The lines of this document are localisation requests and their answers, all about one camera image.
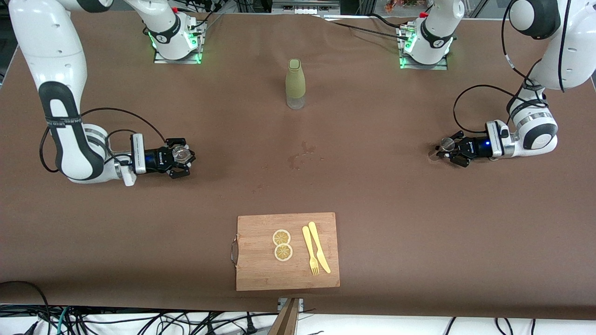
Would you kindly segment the steel hourglass jigger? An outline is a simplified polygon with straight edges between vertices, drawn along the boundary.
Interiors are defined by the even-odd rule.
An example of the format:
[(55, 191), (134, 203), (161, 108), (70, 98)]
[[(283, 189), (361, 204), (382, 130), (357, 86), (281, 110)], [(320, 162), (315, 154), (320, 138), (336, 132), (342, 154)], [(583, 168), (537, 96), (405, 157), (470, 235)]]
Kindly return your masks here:
[(451, 153), (456, 149), (455, 140), (447, 137), (443, 138), (438, 145), (436, 145), (429, 153), (428, 159), (430, 161), (438, 161), (440, 159), (449, 158)]

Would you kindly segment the brown table cover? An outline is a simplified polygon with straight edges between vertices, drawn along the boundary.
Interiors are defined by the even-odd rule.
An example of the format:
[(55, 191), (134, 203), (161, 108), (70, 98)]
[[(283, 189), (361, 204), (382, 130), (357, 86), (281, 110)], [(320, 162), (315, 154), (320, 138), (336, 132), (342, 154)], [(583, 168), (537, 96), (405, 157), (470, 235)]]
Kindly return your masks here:
[[(225, 14), (202, 64), (155, 64), (135, 12), (73, 13), (87, 58), (84, 117), (107, 131), (184, 137), (188, 177), (77, 185), (38, 157), (45, 128), (21, 51), (0, 88), (0, 282), (52, 305), (274, 310), (281, 291), (236, 291), (240, 215), (334, 212), (340, 286), (296, 290), (318, 313), (596, 319), (596, 91), (546, 93), (545, 155), (430, 161), (472, 85), (517, 91), (498, 20), (458, 26), (447, 71), (401, 69), (396, 43), (312, 16)], [(287, 106), (291, 59), (303, 108)], [(508, 97), (458, 102), (468, 129)], [(290, 170), (302, 141), (324, 162)]]

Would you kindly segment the scattered clear granules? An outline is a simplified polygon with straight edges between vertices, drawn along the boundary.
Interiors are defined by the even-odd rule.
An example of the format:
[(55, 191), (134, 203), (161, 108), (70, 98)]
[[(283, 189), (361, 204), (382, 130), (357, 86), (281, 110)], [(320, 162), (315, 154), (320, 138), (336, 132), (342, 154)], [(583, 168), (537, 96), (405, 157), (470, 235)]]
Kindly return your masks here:
[(290, 170), (304, 170), (307, 166), (324, 162), (325, 158), (318, 152), (317, 146), (307, 141), (302, 141), (300, 150), (286, 160)]

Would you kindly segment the wooden cutting board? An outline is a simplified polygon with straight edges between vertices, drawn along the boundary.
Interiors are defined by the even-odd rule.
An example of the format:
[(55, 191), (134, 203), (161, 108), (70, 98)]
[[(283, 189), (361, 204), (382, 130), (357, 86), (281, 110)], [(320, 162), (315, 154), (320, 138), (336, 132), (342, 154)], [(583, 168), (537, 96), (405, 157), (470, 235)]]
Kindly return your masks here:
[[(319, 266), (319, 275), (312, 275), (309, 253), (302, 227), (315, 222), (326, 261), (331, 269), (326, 273)], [(287, 261), (277, 261), (272, 235), (279, 229), (291, 234), (293, 254)], [(316, 257), (317, 246), (312, 238)], [(241, 215), (237, 218), (237, 233), (232, 246), (236, 267), (237, 291), (310, 290), (340, 286), (337, 225), (334, 212), (301, 214)]]

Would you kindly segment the green sleeved glass bottle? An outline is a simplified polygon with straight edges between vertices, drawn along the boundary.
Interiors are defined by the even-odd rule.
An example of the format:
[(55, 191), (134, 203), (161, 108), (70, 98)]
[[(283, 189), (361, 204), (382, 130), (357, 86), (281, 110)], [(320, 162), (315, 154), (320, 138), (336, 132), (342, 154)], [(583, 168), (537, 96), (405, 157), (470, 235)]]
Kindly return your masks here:
[(285, 77), (286, 103), (298, 110), (306, 104), (306, 79), (300, 59), (291, 59)]

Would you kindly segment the yellow plastic fork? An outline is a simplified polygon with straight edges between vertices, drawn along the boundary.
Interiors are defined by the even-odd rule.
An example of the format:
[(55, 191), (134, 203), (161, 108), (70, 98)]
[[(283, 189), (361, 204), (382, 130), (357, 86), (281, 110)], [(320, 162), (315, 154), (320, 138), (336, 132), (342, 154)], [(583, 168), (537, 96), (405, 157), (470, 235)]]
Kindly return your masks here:
[(302, 227), (302, 233), (303, 233), (305, 244), (307, 247), (307, 252), (309, 253), (309, 266), (310, 266), (311, 273), (314, 276), (319, 275), (318, 260), (316, 259), (315, 254), (314, 254), (311, 232), (310, 232), (309, 227), (307, 227), (307, 226)]

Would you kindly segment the yellow plastic knife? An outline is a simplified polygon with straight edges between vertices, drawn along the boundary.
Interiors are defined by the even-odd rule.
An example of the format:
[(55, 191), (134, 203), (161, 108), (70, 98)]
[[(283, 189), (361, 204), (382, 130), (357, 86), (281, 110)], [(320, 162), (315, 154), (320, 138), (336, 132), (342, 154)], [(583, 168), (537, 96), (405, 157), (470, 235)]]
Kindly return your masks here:
[(310, 229), (312, 238), (314, 239), (315, 244), (317, 246), (317, 252), (316, 252), (317, 260), (319, 261), (319, 264), (324, 269), (324, 271), (326, 273), (330, 273), (331, 272), (331, 269), (330, 269), (330, 267), (329, 267), (329, 265), (328, 265), (328, 263), (326, 261), (325, 254), (324, 254), (324, 252), (322, 250), (322, 246), (321, 246), (321, 242), (320, 242), (320, 239), (319, 239), (317, 225), (316, 225), (315, 222), (309, 222), (308, 227)]

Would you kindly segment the grey electronics box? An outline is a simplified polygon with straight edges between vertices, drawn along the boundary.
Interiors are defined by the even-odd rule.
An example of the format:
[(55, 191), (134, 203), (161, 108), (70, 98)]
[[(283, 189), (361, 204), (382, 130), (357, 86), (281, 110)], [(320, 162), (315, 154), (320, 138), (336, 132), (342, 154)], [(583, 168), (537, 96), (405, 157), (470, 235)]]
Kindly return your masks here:
[(271, 0), (271, 13), (341, 15), (340, 0)]

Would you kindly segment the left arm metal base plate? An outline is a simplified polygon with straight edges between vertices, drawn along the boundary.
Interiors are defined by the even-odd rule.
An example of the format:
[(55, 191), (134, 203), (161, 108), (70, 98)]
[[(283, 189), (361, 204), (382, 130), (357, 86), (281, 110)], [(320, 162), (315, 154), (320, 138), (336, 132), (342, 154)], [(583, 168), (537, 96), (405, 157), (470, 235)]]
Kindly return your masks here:
[(401, 25), (395, 28), (396, 34), (399, 37), (405, 37), (406, 40), (398, 39), (398, 52), (401, 69), (416, 69), (416, 70), (448, 70), (447, 54), (443, 55), (441, 60), (436, 64), (423, 64), (416, 61), (408, 52), (412, 49), (416, 41), (416, 33), (412, 26)]

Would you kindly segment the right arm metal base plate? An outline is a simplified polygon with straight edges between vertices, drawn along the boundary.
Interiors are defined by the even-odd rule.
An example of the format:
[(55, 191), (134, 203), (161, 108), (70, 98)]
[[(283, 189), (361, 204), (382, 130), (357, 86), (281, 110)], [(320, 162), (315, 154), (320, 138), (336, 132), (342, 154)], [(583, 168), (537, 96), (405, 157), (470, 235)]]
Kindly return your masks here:
[[(154, 63), (158, 64), (201, 64), (203, 57), (204, 39), (206, 37), (207, 22), (201, 21), (191, 25), (188, 29), (180, 30), (179, 34), (173, 37), (170, 44), (165, 47), (157, 46), (155, 38), (151, 37), (152, 46), (155, 49)], [(186, 55), (179, 59), (167, 59), (160, 51), (166, 51), (167, 55)]]

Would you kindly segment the wooden post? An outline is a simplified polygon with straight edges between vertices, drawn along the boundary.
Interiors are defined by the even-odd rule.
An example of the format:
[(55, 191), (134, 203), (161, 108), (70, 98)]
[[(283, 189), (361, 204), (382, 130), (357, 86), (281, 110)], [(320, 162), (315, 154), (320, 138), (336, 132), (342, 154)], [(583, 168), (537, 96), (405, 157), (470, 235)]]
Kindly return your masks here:
[(298, 301), (291, 298), (275, 318), (267, 335), (296, 335), (299, 314)]

